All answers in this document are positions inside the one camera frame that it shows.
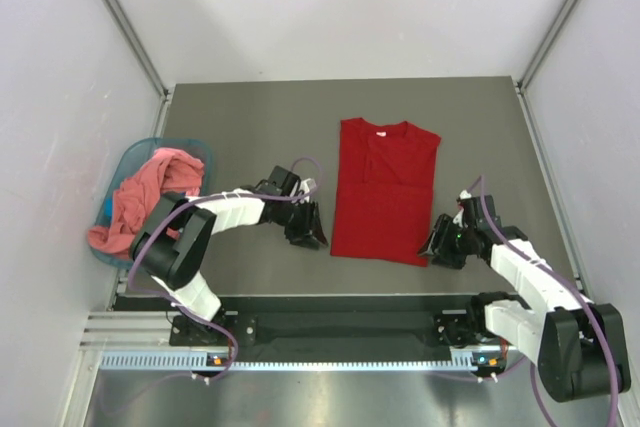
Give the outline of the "red t shirt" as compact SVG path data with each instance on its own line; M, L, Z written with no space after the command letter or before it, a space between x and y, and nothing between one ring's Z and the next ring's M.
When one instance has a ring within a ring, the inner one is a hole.
M441 137L408 121L340 125L330 253L425 267Z

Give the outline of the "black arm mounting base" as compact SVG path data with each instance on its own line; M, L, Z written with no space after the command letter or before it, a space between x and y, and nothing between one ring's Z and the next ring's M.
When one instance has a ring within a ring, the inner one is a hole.
M502 354L503 342L475 333L471 296L225 296L218 332L184 315L172 321L173 347L239 348L238 360L443 360L455 349Z

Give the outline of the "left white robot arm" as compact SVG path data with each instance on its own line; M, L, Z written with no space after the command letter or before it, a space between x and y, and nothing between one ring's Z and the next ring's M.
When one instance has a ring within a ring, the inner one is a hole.
M205 343L226 334L222 303L200 272L212 236L261 224L283 228L286 240L319 250L328 245L312 178L276 166L254 186L210 196L163 194L132 241L129 254L177 306L195 316L192 331Z

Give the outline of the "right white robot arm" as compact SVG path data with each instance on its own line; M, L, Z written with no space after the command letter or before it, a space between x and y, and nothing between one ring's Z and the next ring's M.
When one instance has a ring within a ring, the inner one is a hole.
M533 363L557 402L629 391L620 312L565 286L520 229L502 226L491 196L462 191L457 203L456 215L437 218L419 256L451 269L475 256L515 291L473 296L461 327L440 327L443 341L466 346L504 339Z

